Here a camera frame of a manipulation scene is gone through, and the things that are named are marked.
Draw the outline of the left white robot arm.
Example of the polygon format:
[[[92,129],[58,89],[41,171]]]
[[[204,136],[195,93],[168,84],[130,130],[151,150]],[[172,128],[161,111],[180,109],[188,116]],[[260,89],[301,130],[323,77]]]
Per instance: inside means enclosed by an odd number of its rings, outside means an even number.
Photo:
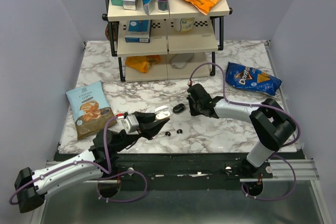
[[[142,137],[152,140],[170,120],[170,115],[134,112],[119,114],[111,120],[121,121],[123,129],[111,131],[106,125],[93,139],[93,145],[82,153],[47,168],[20,170],[9,204],[17,205],[23,214],[35,210],[48,197],[72,185],[121,176],[116,164],[118,153],[131,148]]]

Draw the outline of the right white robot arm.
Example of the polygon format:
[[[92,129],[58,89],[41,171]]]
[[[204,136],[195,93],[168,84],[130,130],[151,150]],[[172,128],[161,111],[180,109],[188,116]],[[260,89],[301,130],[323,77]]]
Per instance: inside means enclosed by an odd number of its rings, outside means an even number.
[[[187,92],[191,116],[233,119],[253,125],[259,141],[242,162],[241,171],[246,177],[259,174],[261,165],[298,129],[291,116],[274,99],[248,104],[219,96],[212,98],[199,83],[190,84]]]

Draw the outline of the black earbud charging case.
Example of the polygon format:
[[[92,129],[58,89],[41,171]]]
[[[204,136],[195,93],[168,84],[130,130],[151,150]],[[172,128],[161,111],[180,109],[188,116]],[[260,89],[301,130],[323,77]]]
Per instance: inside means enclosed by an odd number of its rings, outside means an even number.
[[[180,103],[180,104],[174,106],[172,111],[175,114],[179,114],[179,113],[182,113],[185,109],[186,109],[185,104]]]

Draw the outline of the white earbud charging case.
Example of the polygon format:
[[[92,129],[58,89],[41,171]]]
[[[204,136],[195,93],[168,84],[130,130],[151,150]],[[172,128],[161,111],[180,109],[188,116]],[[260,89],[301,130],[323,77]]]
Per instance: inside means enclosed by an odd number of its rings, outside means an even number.
[[[166,106],[166,105],[157,107],[154,110],[154,113],[155,113],[155,119],[156,120],[163,120],[163,119],[169,118],[171,116],[171,112],[169,110],[169,107]]]

